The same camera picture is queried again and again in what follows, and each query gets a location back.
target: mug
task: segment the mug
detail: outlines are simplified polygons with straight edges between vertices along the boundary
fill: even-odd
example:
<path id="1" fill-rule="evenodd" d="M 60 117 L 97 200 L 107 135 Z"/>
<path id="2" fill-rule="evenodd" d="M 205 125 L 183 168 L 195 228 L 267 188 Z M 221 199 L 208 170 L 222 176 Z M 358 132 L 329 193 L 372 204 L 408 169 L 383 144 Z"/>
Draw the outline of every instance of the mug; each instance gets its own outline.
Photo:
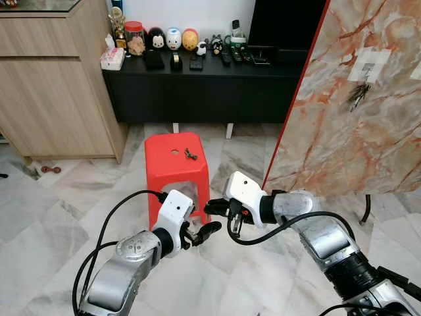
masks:
<path id="1" fill-rule="evenodd" d="M 235 47 L 235 48 L 238 48 L 238 49 L 245 46 L 246 41 L 247 41 L 246 38 L 237 38 L 233 35 L 227 35 L 224 38 L 225 44 L 231 45 L 232 47 Z"/>

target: television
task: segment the television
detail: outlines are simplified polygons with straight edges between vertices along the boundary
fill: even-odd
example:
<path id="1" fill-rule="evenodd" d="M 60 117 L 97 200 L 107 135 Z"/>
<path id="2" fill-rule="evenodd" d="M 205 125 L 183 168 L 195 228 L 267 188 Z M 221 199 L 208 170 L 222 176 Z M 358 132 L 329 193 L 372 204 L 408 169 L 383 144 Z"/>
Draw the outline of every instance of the television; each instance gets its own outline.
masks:
<path id="1" fill-rule="evenodd" d="M 256 0 L 248 47 L 278 62 L 303 63 L 326 0 Z"/>

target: marble wall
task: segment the marble wall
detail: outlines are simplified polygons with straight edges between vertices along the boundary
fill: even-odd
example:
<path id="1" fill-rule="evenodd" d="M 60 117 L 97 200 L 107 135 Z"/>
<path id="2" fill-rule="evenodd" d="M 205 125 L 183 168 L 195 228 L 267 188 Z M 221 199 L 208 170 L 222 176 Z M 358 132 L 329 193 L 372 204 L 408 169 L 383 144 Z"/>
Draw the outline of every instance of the marble wall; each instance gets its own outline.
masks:
<path id="1" fill-rule="evenodd" d="M 420 44 L 419 0 L 331 0 L 265 189 L 332 196 L 419 187 L 421 81 L 410 77 Z M 348 77 L 364 47 L 390 56 L 350 113 L 359 83 Z"/>

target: marble floor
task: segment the marble floor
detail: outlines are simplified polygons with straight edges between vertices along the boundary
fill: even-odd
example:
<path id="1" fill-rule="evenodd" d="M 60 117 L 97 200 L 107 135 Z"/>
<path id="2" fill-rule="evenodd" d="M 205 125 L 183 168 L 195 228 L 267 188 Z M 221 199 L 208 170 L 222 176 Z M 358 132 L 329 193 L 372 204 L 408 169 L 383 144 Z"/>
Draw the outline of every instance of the marble floor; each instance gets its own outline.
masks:
<path id="1" fill-rule="evenodd" d="M 72 283 L 103 219 L 122 198 L 146 187 L 144 139 L 170 127 L 131 127 L 120 165 L 113 159 L 85 159 L 35 161 L 26 167 L 9 146 L 0 146 L 0 172 L 9 174 L 0 179 L 0 315 L 72 315 Z M 180 125 L 181 132 L 194 131 L 202 138 L 212 198 L 220 197 L 235 170 L 262 182 L 279 129 L 236 125 L 233 138 L 226 140 L 223 125 Z M 41 165 L 59 166 L 62 172 L 43 174 Z M 194 195 L 188 184 L 180 187 Z M 363 195 L 320 200 L 325 210 L 350 222 L 372 264 L 421 285 L 421 190 L 373 196 L 365 226 L 358 224 Z M 115 214 L 104 241 L 131 235 L 146 227 L 147 220 L 147 199 L 139 196 Z M 245 229 L 248 236 L 262 234 Z M 111 251 L 101 253 L 98 266 Z M 201 247 L 163 259 L 141 284 L 130 315 L 304 316 L 318 315 L 339 302 L 294 232 L 246 247 L 233 243 L 223 229 Z M 414 306 L 421 311 L 421 304 Z"/>

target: wooden cabinet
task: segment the wooden cabinet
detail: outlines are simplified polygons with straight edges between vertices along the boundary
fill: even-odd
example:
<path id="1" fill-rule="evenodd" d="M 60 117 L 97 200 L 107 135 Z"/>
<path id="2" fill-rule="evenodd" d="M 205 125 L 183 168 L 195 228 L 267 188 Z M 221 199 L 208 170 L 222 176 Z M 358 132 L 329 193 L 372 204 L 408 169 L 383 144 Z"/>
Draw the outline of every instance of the wooden cabinet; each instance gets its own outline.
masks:
<path id="1" fill-rule="evenodd" d="M 127 129 L 115 119 L 99 65 L 105 2 L 39 14 L 0 13 L 2 131 L 23 157 L 119 161 Z"/>

